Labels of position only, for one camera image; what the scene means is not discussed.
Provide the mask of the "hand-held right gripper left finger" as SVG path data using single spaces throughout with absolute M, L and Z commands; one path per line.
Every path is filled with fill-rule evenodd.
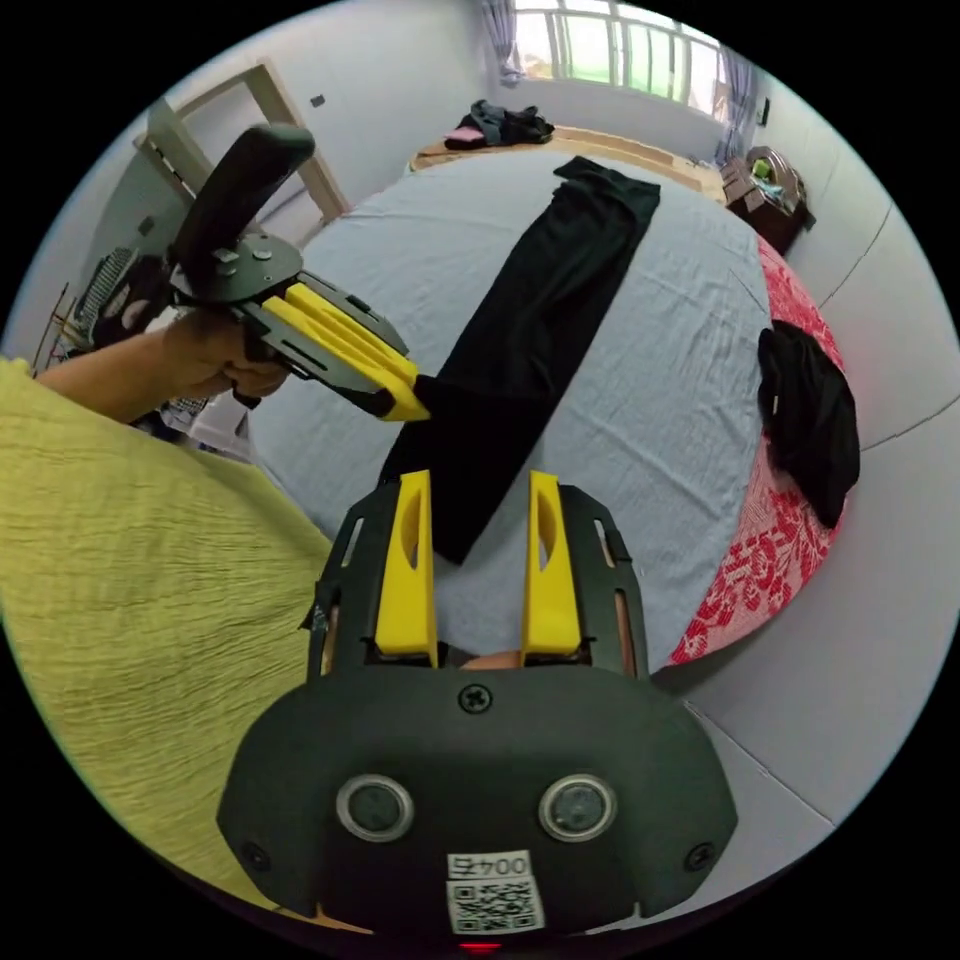
M 403 474 L 383 571 L 374 643 L 385 657 L 439 666 L 427 470 Z

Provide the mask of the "person's left hand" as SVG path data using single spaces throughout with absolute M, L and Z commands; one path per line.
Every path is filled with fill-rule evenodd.
M 164 401 L 208 400 L 224 393 L 260 400 L 288 377 L 276 360 L 248 357 L 243 328 L 226 314 L 190 310 L 151 336 Z

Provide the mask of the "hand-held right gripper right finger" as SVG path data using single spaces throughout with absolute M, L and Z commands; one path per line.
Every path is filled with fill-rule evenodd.
M 570 547 L 558 479 L 529 474 L 521 664 L 570 658 L 581 645 Z

